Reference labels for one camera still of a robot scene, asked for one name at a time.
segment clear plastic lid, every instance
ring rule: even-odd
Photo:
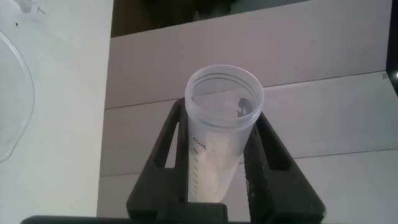
[[[0,31],[0,162],[22,137],[34,107],[29,69],[14,44]]]

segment white liquid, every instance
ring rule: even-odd
[[[240,150],[233,149],[234,140],[227,135],[207,133],[204,144],[190,138],[189,187],[200,202],[221,201],[239,164]]]

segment black mark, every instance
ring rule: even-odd
[[[39,13],[39,11],[40,11],[40,12],[43,12],[43,14],[47,15],[47,14],[40,8],[40,6],[37,8],[37,13]]]
[[[193,140],[194,140],[200,147],[202,147],[202,148],[204,148],[204,149],[207,149],[207,148],[206,148],[206,145],[200,143],[200,142],[198,141],[198,139],[196,139],[195,137],[193,137]]]

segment plastic cup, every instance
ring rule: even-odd
[[[195,72],[185,89],[189,189],[199,202],[220,202],[231,183],[264,100],[248,71],[212,65]]]

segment white wall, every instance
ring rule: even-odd
[[[196,70],[263,86],[385,70],[391,0],[312,0],[111,39],[106,108],[183,96]]]
[[[38,6],[46,14],[36,13]],[[41,1],[24,14],[13,0],[0,1],[0,29],[35,86],[32,119],[0,163],[1,224],[32,215],[96,215],[112,6]]]

